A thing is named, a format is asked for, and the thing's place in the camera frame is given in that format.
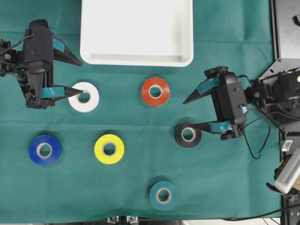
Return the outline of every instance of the blue tape roll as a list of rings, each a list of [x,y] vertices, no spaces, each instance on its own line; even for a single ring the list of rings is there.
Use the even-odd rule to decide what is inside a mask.
[[[51,151],[48,156],[43,157],[39,153],[39,149],[45,143],[50,145]],[[52,165],[60,157],[61,147],[59,141],[55,137],[50,135],[41,135],[32,140],[28,149],[28,153],[34,163],[38,165]]]
[[[165,199],[164,201],[161,201],[158,197],[159,193],[165,190],[168,192],[168,198]],[[178,191],[177,188],[170,182],[168,181],[160,181],[153,185],[153,187],[150,190],[150,202],[152,206],[160,211],[165,211],[165,210],[171,210],[173,209],[178,200]]]

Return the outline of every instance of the electrical tape roll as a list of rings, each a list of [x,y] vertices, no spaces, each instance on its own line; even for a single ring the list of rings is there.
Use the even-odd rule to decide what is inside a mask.
[[[160,95],[158,97],[153,97],[150,94],[151,88],[159,88]],[[142,98],[143,100],[151,106],[161,106],[163,105],[170,97],[170,87],[168,83],[158,77],[150,78],[142,86]]]
[[[167,191],[167,198],[161,199],[159,194],[161,191]],[[168,181],[160,181],[154,184],[149,194],[150,202],[152,206],[160,211],[166,211],[173,209],[178,201],[177,188]]]
[[[201,130],[195,130],[191,127],[189,127],[190,124],[193,124],[192,121],[186,121],[183,123],[180,123],[176,126],[174,131],[174,138],[178,145],[184,148],[193,148],[196,145],[198,145],[202,138],[202,131]],[[190,130],[192,132],[192,138],[186,139],[183,135],[185,130]]]
[[[47,156],[43,156],[40,153],[40,149],[43,145],[49,145],[50,153]],[[38,165],[52,165],[55,163],[61,154],[61,146],[59,141],[50,135],[41,135],[32,140],[28,149],[29,157]]]
[[[80,94],[69,97],[69,103],[75,110],[81,113],[88,113],[97,107],[100,97],[97,88],[93,84],[80,82],[75,84],[72,88],[83,90],[84,93],[88,93],[90,96],[87,102],[81,102],[79,100]]]
[[[114,145],[114,153],[107,155],[104,152],[106,144]],[[123,141],[116,135],[108,134],[101,136],[95,144],[94,152],[96,158],[103,164],[115,164],[119,162],[124,155],[125,147]]]

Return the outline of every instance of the wire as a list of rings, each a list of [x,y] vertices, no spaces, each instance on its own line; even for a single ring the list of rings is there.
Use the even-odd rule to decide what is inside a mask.
[[[282,212],[282,211],[286,211],[286,210],[289,210],[289,209],[293,209],[293,208],[296,208],[296,207],[299,207],[299,206],[300,206],[300,204],[290,205],[288,207],[281,208],[281,209],[278,209],[278,210],[275,210],[275,211],[272,211],[272,212],[267,212],[267,213],[264,213],[264,214],[261,214],[261,215],[258,215],[258,216],[254,216],[254,217],[229,218],[229,219],[223,219],[223,220],[242,221],[242,220],[248,220],[248,219],[256,219],[256,218],[265,217],[265,216],[268,216],[268,215],[271,215],[271,214],[274,214],[274,213],[277,213],[277,212]]]
[[[262,114],[262,113],[261,113],[260,111],[258,111],[258,110],[251,109],[251,108],[249,108],[249,107],[248,107],[248,109],[249,109],[249,110],[252,110],[252,111],[254,111],[254,112],[256,112],[256,113]],[[255,119],[254,121],[248,123],[244,128],[246,128],[246,127],[249,126],[250,124],[254,123],[255,121],[258,121],[258,119]],[[264,149],[264,147],[266,146],[267,141],[268,141],[268,139],[269,139],[269,136],[270,136],[270,133],[271,133],[271,124],[270,124],[270,122],[269,122],[268,119],[267,119],[267,123],[268,123],[268,125],[269,125],[268,133],[267,133],[267,136],[266,136],[266,138],[265,138],[265,140],[264,140],[264,142],[263,142],[263,144],[262,144],[262,147],[261,147],[261,148],[259,149],[259,151],[258,151],[259,156],[257,156],[257,157],[255,157],[255,155],[253,154],[253,151],[252,151],[252,149],[251,149],[251,147],[250,147],[250,145],[249,145],[249,142],[248,142],[248,139],[247,139],[247,137],[246,137],[246,134],[244,134],[246,144],[247,144],[247,146],[248,146],[248,149],[249,149],[250,154],[251,154],[251,156],[252,156],[253,159],[259,159],[259,158],[261,157],[261,152],[262,152],[262,150]]]
[[[251,81],[250,81],[250,79],[249,79],[249,77],[248,76],[246,76],[246,75],[239,75],[239,76],[237,76],[237,78],[246,78],[247,80],[248,80],[248,82],[251,84],[251,86],[252,86],[252,83],[251,83]]]
[[[251,121],[250,123],[248,123],[248,124],[245,126],[245,128],[248,127],[250,124],[256,122],[257,120],[259,120],[259,119],[261,119],[261,118],[263,118],[263,117],[266,117],[266,116],[270,116],[270,115],[272,115],[272,114],[279,114],[279,115],[285,116],[285,117],[287,117],[287,118],[290,118],[290,119],[292,119],[292,120],[300,120],[300,118],[293,117],[293,116],[288,116],[288,115],[286,115],[286,114],[284,114],[284,113],[281,113],[281,112],[270,112],[270,113],[264,114],[263,116],[260,116],[260,117],[256,118],[255,120]]]
[[[278,225],[280,225],[280,223],[277,222],[277,221],[275,221],[274,219],[272,219],[272,218],[269,218],[269,219],[273,220],[275,223],[277,223]]]
[[[264,218],[262,218],[266,225],[269,225]]]
[[[26,39],[31,38],[31,37],[32,37],[32,35],[24,36],[24,37],[23,37],[20,41],[18,41],[16,44],[14,44],[14,45],[10,46],[9,48],[7,48],[7,49],[3,50],[2,52],[0,52],[0,55],[2,55],[2,54],[4,54],[4,53],[8,52],[9,50],[13,49],[14,47],[17,47],[20,43],[22,43],[23,41],[25,41]]]

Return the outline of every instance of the white tape roll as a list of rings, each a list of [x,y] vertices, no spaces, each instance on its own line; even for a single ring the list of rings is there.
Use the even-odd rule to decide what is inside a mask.
[[[80,82],[75,84],[72,88],[83,90],[83,92],[90,95],[90,98],[87,102],[79,101],[80,94],[69,97],[69,103],[75,110],[82,113],[87,113],[97,107],[99,103],[99,93],[94,85],[88,82]]]

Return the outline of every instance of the green tablecloth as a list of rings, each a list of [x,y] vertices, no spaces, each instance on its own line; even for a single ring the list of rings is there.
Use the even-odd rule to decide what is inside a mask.
[[[4,40],[18,41],[29,22],[44,18],[80,57],[81,1],[2,0],[1,9]],[[201,144],[193,149],[178,146],[173,138],[181,121],[216,118],[210,97],[182,105],[205,79],[205,69],[226,65],[256,78],[273,62],[269,1],[195,0],[194,20],[195,58],[185,68],[55,62],[56,84],[88,81],[98,88],[100,104],[90,113],[76,112],[66,99],[45,111],[27,109],[16,80],[0,79],[1,223],[88,221],[114,215],[246,217],[280,208],[280,197],[265,186],[273,181],[279,163],[276,128],[257,161],[244,138],[221,141],[218,135],[203,133]],[[101,29],[97,22],[93,25]],[[140,89],[157,74],[172,93],[164,106],[151,108]],[[249,113],[248,121],[256,116]],[[266,132],[263,120],[247,128],[254,150]],[[124,141],[125,155],[116,165],[103,165],[94,156],[94,143],[105,133]],[[41,167],[29,158],[29,143],[40,134],[51,134],[62,145],[53,166]],[[149,202],[149,188],[159,180],[169,180],[179,190],[179,202],[171,211],[157,211]]]

